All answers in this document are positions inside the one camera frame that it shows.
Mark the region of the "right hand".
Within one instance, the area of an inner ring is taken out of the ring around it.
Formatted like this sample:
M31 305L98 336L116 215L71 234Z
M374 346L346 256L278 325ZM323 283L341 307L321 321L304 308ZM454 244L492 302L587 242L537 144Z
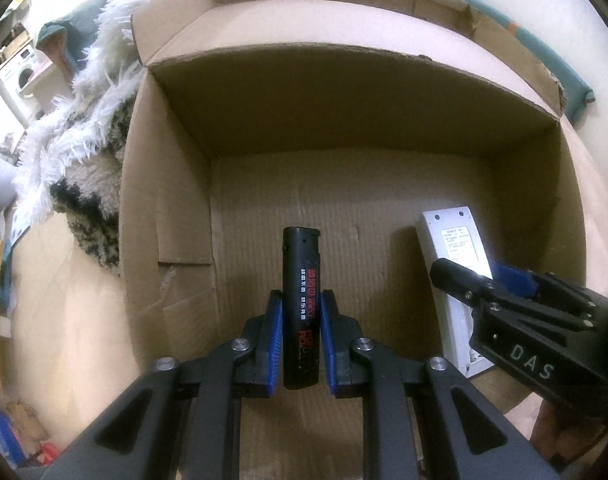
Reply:
M608 479L608 422L604 420L544 401L530 441L561 479Z

